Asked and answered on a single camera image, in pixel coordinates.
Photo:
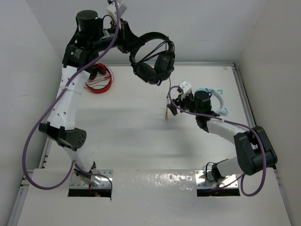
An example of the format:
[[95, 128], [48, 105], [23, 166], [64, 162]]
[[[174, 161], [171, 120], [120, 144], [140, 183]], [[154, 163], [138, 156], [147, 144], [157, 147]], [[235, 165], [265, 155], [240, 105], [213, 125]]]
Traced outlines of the black over-ear headphones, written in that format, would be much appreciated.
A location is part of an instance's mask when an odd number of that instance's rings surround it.
[[[130, 52], [129, 56], [133, 72], [144, 82], [159, 86], [174, 71], [174, 43], [168, 36], [159, 32], [146, 33], [140, 36], [140, 39], [143, 43]], [[152, 40], [161, 40], [162, 42], [140, 61], [136, 61], [135, 57], [139, 49]]]

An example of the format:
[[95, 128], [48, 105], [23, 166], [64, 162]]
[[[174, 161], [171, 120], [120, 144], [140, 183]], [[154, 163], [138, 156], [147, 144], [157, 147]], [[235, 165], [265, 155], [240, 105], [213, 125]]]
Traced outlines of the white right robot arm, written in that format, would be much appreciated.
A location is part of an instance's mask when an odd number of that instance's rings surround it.
[[205, 132], [215, 134], [229, 141], [235, 147], [236, 157], [212, 164], [209, 182], [219, 182], [232, 174], [254, 175], [257, 172], [266, 174], [268, 167], [278, 162], [272, 143], [261, 126], [246, 125], [222, 120], [220, 115], [212, 110], [211, 92], [205, 89], [192, 92], [176, 88], [179, 95], [171, 98], [167, 108], [173, 115], [178, 112], [195, 116], [197, 125]]

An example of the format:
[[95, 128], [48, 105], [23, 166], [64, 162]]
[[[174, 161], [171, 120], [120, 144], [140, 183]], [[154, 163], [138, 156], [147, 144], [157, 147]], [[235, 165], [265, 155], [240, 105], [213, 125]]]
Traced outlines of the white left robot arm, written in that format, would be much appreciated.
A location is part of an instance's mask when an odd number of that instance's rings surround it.
[[69, 155], [77, 170], [89, 175], [95, 162], [82, 149], [86, 140], [85, 130], [75, 126], [76, 113], [83, 89], [93, 80], [99, 70], [97, 61], [108, 50], [117, 47], [128, 53], [142, 45], [121, 18], [121, 11], [108, 11], [111, 28], [104, 29], [103, 18], [93, 10], [83, 10], [76, 15], [77, 29], [67, 44], [62, 61], [62, 76], [55, 102], [47, 111], [48, 119], [39, 124], [39, 131], [56, 141]]

